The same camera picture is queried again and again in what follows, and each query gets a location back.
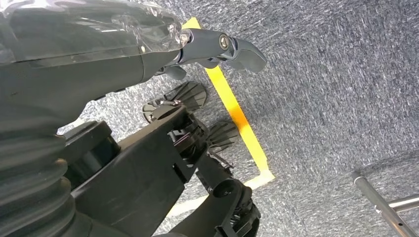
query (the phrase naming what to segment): bolt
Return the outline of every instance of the bolt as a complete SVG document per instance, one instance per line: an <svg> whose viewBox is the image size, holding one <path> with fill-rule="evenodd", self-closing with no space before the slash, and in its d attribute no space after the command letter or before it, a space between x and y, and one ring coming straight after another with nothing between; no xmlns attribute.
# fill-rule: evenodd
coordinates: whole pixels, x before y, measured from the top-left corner
<svg viewBox="0 0 419 237"><path fill-rule="evenodd" d="M225 34L220 35L219 43L222 49L228 49L229 40Z"/></svg>

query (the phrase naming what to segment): metal rod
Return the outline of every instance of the metal rod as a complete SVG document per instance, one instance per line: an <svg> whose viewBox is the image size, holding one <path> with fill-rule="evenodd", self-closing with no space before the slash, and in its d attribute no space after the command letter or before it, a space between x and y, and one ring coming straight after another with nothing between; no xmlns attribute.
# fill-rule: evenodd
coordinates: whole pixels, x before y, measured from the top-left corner
<svg viewBox="0 0 419 237"><path fill-rule="evenodd" d="M391 208L382 196L371 186L368 180L358 172L352 173L355 185L368 198L368 200L380 210L381 216L400 237L418 237L416 233L400 218L396 211Z"/></svg>
<svg viewBox="0 0 419 237"><path fill-rule="evenodd" d="M396 212L419 207L419 194L389 201L388 205Z"/></svg>

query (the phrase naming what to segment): yellow tape line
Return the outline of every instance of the yellow tape line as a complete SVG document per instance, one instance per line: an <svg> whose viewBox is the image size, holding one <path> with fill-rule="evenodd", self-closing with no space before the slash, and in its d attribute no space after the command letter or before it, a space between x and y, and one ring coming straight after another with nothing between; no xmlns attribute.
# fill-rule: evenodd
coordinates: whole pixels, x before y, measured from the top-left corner
<svg viewBox="0 0 419 237"><path fill-rule="evenodd" d="M186 22L182 28L200 29L201 26L199 25L198 20L193 17ZM246 186L255 190L275 179L275 176L269 170L268 159L266 158L265 152L263 152L262 147L253 133L253 130L251 129L251 126L240 108L239 102L237 102L237 99L228 85L227 79L224 77L220 67L217 66L213 69L205 69L205 71L207 72L209 79L211 79L215 90L220 96L221 101L230 114L233 122L237 125L240 135L260 171L259 176L245 182ZM171 209L168 216L176 216L186 211L195 210L205 201L207 197L208 196L203 196L184 203L176 204Z"/></svg>

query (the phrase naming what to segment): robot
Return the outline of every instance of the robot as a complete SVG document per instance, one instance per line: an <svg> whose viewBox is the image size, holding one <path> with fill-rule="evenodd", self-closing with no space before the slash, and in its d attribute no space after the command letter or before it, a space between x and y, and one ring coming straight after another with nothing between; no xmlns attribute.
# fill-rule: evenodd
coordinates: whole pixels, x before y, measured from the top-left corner
<svg viewBox="0 0 419 237"><path fill-rule="evenodd" d="M256 236L251 189L182 101L145 107L150 124L119 143L105 122L56 135L88 101L154 75L182 79L184 64L259 72L266 58L253 44L182 30L155 5L11 0L0 10L0 237L148 237L194 173L209 196L162 237Z"/></svg>

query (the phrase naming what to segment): transparent plastic film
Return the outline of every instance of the transparent plastic film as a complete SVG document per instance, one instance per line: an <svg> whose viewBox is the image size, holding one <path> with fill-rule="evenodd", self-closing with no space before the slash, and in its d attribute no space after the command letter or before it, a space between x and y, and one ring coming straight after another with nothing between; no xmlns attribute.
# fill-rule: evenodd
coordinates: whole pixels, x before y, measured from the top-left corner
<svg viewBox="0 0 419 237"><path fill-rule="evenodd" d="M0 65L44 66L181 49L189 35L156 4L111 0L0 0Z"/></svg>

